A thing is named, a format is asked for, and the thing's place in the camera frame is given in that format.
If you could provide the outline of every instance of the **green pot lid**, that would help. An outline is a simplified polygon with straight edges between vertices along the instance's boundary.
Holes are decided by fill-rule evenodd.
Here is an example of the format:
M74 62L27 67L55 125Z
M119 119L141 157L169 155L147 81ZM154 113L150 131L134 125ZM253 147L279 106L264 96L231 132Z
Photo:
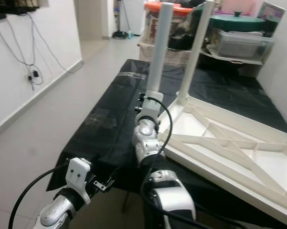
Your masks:
M241 12L235 12L234 15L213 15L210 17L209 26L224 31L252 32L263 29L263 19L240 14Z

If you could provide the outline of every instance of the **black tablecloth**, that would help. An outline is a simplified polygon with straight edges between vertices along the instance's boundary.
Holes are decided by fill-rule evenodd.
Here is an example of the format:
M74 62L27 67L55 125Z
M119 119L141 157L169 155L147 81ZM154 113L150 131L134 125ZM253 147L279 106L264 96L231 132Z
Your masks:
M127 60L96 106L63 149L57 165L66 158L85 157L94 173L106 180L119 167L114 186L138 192L141 183L131 138L135 127L134 107L138 93L144 93L149 63ZM183 68L165 65L160 92L165 105L175 99ZM254 119L287 133L287 124L255 78L195 71L189 94L205 102ZM194 202L220 215L260 226L285 228L277 220L174 161L169 161ZM55 172L48 190L65 185L65 171Z

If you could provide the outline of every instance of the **orange lid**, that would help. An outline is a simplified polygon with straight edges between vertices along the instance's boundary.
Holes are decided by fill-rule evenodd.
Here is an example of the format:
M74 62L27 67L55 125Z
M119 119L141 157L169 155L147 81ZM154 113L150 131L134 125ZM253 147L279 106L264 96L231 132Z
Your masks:
M159 12L161 8L161 1L148 1L145 3L145 7L152 12ZM180 4L174 3L174 14L178 14L181 16L186 16L190 13L193 8L183 8Z

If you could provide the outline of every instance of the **clear plastic box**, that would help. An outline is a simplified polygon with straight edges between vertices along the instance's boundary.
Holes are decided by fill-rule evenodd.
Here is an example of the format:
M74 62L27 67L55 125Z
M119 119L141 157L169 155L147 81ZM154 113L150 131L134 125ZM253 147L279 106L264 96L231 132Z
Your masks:
M216 30L214 50L219 56L261 61L274 41L268 37Z

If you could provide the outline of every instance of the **black plastic sheet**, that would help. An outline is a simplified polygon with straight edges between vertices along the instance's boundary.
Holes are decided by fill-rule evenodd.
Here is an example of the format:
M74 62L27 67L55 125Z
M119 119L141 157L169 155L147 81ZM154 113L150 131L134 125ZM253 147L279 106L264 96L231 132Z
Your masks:
M101 180L106 180L109 174L119 167L114 186L138 192L142 177L131 144L137 114L133 110L138 105L138 93L145 92L148 73L148 62L126 61L120 73L63 149L57 165L61 165L66 158L85 157L92 161L93 172ZM163 103L166 106L175 99L183 75L183 68L164 66L160 92L164 94ZM189 94L287 132L287 124L280 112L254 78L197 69ZM194 202L231 219L263 227L287 228L178 163L171 160L169 163L189 190ZM65 185L64 177L65 171L55 172L48 190Z

